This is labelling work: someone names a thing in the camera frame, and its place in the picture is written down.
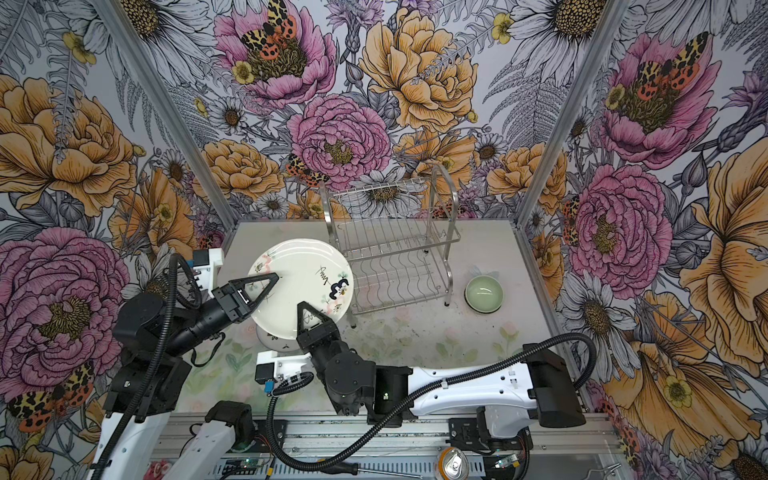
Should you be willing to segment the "light green ceramic bowl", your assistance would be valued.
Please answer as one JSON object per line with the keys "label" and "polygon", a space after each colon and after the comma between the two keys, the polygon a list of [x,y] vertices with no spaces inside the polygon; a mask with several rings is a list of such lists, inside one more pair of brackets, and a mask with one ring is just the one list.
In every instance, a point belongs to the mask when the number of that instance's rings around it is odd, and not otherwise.
{"label": "light green ceramic bowl", "polygon": [[492,314],[504,303],[504,291],[500,282],[489,275],[472,278],[464,289],[467,305],[477,313]]}

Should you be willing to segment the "steel two-tier dish rack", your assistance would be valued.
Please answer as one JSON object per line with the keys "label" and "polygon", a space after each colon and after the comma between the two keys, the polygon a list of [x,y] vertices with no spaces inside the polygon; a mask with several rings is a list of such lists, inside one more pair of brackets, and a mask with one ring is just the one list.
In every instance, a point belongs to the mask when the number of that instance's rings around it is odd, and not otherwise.
{"label": "steel two-tier dish rack", "polygon": [[348,261],[354,285],[345,319],[454,293],[451,247],[461,239],[459,196],[442,165],[426,176],[370,172],[344,191],[319,188],[329,243]]}

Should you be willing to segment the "white patterned plate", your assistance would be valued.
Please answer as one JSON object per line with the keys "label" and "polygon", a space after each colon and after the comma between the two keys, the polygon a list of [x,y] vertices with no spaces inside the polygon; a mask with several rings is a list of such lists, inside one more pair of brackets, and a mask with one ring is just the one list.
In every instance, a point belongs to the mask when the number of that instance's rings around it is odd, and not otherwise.
{"label": "white patterned plate", "polygon": [[274,350],[289,355],[301,352],[301,349],[295,339],[283,339],[281,337],[274,336],[259,326],[256,326],[256,333],[259,342],[267,350]]}

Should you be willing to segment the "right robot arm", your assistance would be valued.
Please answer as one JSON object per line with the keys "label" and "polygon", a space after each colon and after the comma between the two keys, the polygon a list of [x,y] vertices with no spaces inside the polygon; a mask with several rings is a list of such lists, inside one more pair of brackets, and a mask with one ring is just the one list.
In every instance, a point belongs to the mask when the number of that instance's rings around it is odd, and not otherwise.
{"label": "right robot arm", "polygon": [[597,355],[589,336],[565,333],[476,369],[378,365],[349,347],[336,323],[306,302],[297,306],[297,343],[340,416],[364,410],[368,424],[381,431],[411,418],[476,408],[494,439],[510,438],[532,423],[554,429],[583,425],[578,391]]}

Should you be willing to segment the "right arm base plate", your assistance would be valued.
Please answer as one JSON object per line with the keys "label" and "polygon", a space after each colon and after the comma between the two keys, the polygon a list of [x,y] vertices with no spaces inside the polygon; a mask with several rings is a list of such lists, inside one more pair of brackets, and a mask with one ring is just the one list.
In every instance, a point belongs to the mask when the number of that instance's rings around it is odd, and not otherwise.
{"label": "right arm base plate", "polygon": [[482,455],[491,455],[497,451],[522,451],[533,447],[528,427],[512,437],[493,437],[483,416],[449,418],[448,433],[448,445]]}

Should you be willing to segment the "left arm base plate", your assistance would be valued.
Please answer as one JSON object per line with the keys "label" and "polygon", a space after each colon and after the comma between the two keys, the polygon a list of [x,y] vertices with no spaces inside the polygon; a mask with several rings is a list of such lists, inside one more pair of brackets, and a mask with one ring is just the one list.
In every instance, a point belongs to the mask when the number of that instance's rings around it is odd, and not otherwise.
{"label": "left arm base plate", "polygon": [[[275,420],[273,422],[273,437],[280,447],[284,446],[284,442],[287,438],[287,426],[286,420]],[[254,421],[254,436],[249,443],[242,443],[234,446],[231,450],[232,453],[247,453],[247,454],[266,454],[272,451],[273,443],[266,435],[267,427],[265,420]]]}

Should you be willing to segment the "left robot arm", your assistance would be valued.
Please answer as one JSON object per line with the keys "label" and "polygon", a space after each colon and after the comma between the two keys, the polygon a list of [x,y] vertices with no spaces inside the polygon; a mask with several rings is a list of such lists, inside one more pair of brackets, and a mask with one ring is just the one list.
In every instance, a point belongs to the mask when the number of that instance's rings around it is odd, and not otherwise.
{"label": "left robot arm", "polygon": [[275,273],[239,278],[203,299],[198,287],[180,294],[169,272],[161,293],[144,292],[120,310],[116,336],[124,361],[107,392],[106,419],[89,468],[92,479],[139,479],[159,434],[176,409],[197,348],[221,346],[227,330],[251,318],[277,285]]}

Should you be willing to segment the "cream white plate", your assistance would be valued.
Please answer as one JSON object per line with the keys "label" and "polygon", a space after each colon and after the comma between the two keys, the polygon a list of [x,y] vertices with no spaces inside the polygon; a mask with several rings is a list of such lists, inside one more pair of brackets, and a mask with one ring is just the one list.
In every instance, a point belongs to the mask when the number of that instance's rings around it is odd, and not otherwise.
{"label": "cream white plate", "polygon": [[275,273],[278,282],[252,314],[264,332],[286,340],[297,335],[297,305],[305,301],[334,321],[352,304],[354,274],[347,259],[320,240],[297,238],[265,251],[250,276]]}

